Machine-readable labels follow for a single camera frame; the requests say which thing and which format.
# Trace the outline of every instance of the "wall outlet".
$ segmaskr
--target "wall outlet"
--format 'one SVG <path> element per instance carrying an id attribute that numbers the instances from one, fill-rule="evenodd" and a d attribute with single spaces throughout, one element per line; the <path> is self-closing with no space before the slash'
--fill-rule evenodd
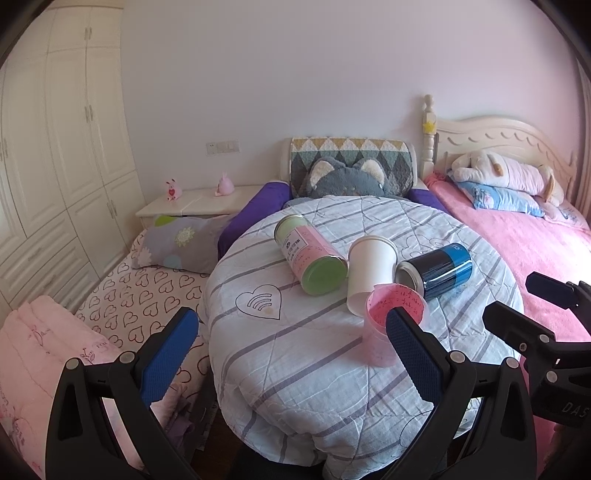
<path id="1" fill-rule="evenodd" d="M 238 140 L 229 140 L 225 142 L 211 142 L 207 144 L 208 155 L 218 155 L 220 153 L 240 152 L 240 143 Z"/>
<path id="2" fill-rule="evenodd" d="M 207 144 L 207 154 L 208 155 L 216 155 L 217 154 L 217 143 L 212 142 Z"/>

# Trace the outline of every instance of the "stuffed animal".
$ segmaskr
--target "stuffed animal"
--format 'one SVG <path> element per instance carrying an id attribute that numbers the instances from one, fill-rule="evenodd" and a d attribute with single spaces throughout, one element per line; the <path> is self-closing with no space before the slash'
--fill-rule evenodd
<path id="1" fill-rule="evenodd" d="M 537 195 L 554 206 L 564 201 L 564 190 L 548 165 L 534 167 L 489 150 L 476 150 L 452 163 L 456 181 L 472 181 L 491 187 Z"/>
<path id="2" fill-rule="evenodd" d="M 234 191 L 234 184 L 226 176 L 226 172 L 222 173 L 222 178 L 217 184 L 216 197 L 230 195 Z"/>
<path id="3" fill-rule="evenodd" d="M 172 202 L 173 200 L 178 200 L 178 198 L 183 194 L 181 187 L 178 186 L 178 183 L 175 179 L 171 179 L 168 182 L 166 182 L 166 187 L 166 193 L 168 194 L 166 199 L 169 202 Z"/>
<path id="4" fill-rule="evenodd" d="M 316 160 L 306 183 L 306 195 L 319 199 L 326 195 L 385 197 L 386 174 L 373 158 L 363 158 L 352 167 L 333 157 Z"/>

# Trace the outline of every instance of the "nightstand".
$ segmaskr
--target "nightstand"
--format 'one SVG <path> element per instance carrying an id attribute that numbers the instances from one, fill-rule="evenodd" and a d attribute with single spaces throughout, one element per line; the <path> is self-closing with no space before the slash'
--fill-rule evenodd
<path id="1" fill-rule="evenodd" d="M 216 197 L 216 189 L 185 190 L 178 200 L 169 202 L 166 195 L 146 205 L 135 216 L 144 228 L 152 226 L 160 215 L 211 217 L 238 213 L 259 192 L 262 185 L 236 187 L 231 195 Z"/>

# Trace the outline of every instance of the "paper cup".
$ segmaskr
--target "paper cup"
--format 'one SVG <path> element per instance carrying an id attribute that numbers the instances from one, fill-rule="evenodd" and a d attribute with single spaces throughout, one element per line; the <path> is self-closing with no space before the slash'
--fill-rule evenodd
<path id="1" fill-rule="evenodd" d="M 363 317 L 365 302 L 375 285 L 392 283 L 396 266 L 396 247 L 379 235 L 358 238 L 349 248 L 349 286 L 347 308 Z"/>
<path id="2" fill-rule="evenodd" d="M 363 350 L 375 367 L 391 367 L 398 361 L 386 334 L 386 317 L 395 307 L 404 307 L 417 324 L 430 315 L 427 303 L 414 290 L 395 283 L 376 285 L 365 303 L 363 320 Z"/>

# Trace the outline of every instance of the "screw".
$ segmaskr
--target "screw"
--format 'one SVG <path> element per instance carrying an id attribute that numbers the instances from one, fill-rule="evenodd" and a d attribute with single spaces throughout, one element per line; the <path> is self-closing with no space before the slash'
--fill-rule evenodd
<path id="1" fill-rule="evenodd" d="M 457 350 L 455 350 L 449 354 L 449 358 L 452 359 L 452 362 L 462 364 L 466 360 L 466 355 L 464 355 L 462 352 L 458 352 Z"/>
<path id="2" fill-rule="evenodd" d="M 133 352 L 123 352 L 121 355 L 119 355 L 119 361 L 122 364 L 130 364 L 131 362 L 133 362 L 135 359 L 135 353 Z"/>
<path id="3" fill-rule="evenodd" d="M 556 383 L 558 381 L 558 375 L 553 370 L 548 370 L 546 372 L 546 380 L 550 383 Z"/>
<path id="4" fill-rule="evenodd" d="M 519 368 L 519 362 L 517 360 L 515 360 L 512 356 L 507 358 L 505 360 L 505 362 L 507 362 L 507 366 L 509 368 Z"/>
<path id="5" fill-rule="evenodd" d="M 77 358 L 70 358 L 66 362 L 66 368 L 68 370 L 75 370 L 78 367 L 79 364 L 80 364 L 80 360 L 78 360 Z"/>

